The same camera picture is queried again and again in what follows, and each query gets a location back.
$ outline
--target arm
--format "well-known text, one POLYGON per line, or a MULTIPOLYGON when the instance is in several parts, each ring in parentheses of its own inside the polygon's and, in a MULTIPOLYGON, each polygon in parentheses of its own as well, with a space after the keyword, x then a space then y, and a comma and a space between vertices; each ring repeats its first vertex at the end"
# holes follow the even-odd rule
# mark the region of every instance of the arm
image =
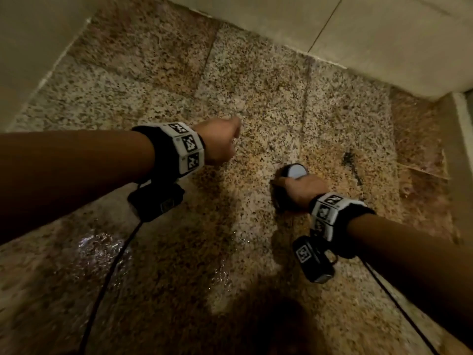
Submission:
MULTIPOLYGON (((328 192, 322 179, 308 175, 280 178, 306 212, 311 201, 328 192)), ((413 304, 473 348, 473 249, 432 237, 414 228, 365 214, 346 228, 356 255, 369 263, 413 304)))
MULTIPOLYGON (((240 120, 213 119, 194 127, 206 144, 205 162, 233 154, 240 120)), ((0 134, 0 244, 137 181, 162 159, 135 131, 49 131, 0 134)))

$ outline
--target black cable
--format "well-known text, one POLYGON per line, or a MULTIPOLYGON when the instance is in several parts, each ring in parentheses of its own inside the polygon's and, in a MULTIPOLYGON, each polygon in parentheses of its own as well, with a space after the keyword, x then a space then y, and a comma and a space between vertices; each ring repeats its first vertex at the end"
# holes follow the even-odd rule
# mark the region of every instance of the black cable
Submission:
POLYGON ((378 279, 378 277, 375 275, 373 270, 368 266, 368 264, 362 259, 361 262, 363 265, 368 269, 370 272, 371 276, 375 279, 375 281, 378 283, 378 285, 384 290, 386 295, 391 299, 391 301, 394 303, 394 305, 399 309, 401 314, 404 316, 404 318, 411 324, 411 326, 414 328, 417 334, 421 337, 421 339, 424 341, 425 345, 429 348, 429 350, 434 354, 434 355, 439 355, 439 352, 434 348, 432 343, 427 339, 427 337, 422 333, 422 331, 418 328, 418 326, 414 323, 414 321, 411 319, 411 317, 405 312, 405 310, 399 305, 397 300, 393 297, 393 295, 387 290, 386 286, 378 279))
POLYGON ((78 354, 84 355, 86 352, 86 346, 87 346, 87 341, 90 336, 90 332, 92 330, 92 326, 95 321, 95 317, 97 316, 97 311, 98 307, 100 306, 100 303, 103 300, 103 297, 105 296, 105 293, 107 291, 108 284, 110 283, 110 280, 112 280, 112 275, 115 272, 115 268, 118 265, 118 262, 120 261, 121 257, 126 251, 126 248, 128 245, 131 243, 133 238, 135 238, 136 233, 138 233, 139 228, 143 225, 143 222, 140 221, 139 224, 136 226, 136 228, 133 230, 133 232, 130 234, 128 239, 123 243, 123 246, 121 247, 120 251, 118 252, 117 256, 115 257, 114 261, 112 262, 112 265, 110 266, 110 269, 108 270, 108 273, 105 277, 105 280, 103 281, 102 289, 100 289, 100 292, 98 293, 98 297, 95 300, 94 306, 92 308, 92 312, 90 313, 89 320, 86 325, 86 329, 84 331, 84 335, 82 336, 82 340, 80 341, 79 345, 79 352, 78 354))

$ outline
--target forearm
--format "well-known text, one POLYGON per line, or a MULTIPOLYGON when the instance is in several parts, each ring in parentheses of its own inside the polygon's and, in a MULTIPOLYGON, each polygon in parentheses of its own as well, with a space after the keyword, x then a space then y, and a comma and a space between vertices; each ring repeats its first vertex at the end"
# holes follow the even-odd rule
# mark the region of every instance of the forearm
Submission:
POLYGON ((473 249, 366 214, 349 223, 360 258, 473 348, 473 249))
POLYGON ((134 131, 0 135, 4 243, 148 174, 153 145, 134 131))

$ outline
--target speckled tile floor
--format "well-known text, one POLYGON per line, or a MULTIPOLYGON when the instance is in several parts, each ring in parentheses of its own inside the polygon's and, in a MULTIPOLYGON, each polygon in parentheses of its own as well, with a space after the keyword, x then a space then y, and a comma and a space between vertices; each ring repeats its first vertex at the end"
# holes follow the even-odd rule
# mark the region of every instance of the speckled tile floor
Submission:
MULTIPOLYGON (((290 253, 305 217, 275 216, 269 179, 305 163, 380 215, 453 239, 436 106, 161 0, 112 0, 10 131, 129 129, 237 114, 227 165, 139 232, 99 310, 97 354, 248 353, 281 294, 316 320, 318 353, 428 354, 356 259, 308 284, 290 253)), ((137 220, 127 185, 0 248, 0 347, 77 347, 112 257, 137 220)), ((444 331, 408 307, 442 349, 444 331)))

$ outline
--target wall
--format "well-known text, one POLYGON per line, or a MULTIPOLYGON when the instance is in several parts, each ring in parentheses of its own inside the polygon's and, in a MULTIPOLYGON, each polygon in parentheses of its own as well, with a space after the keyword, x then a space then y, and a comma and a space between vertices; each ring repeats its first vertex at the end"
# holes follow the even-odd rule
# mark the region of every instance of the wall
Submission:
POLYGON ((51 70, 94 0, 0 0, 0 129, 51 70))
POLYGON ((473 0, 171 0, 437 99, 473 88, 473 0))

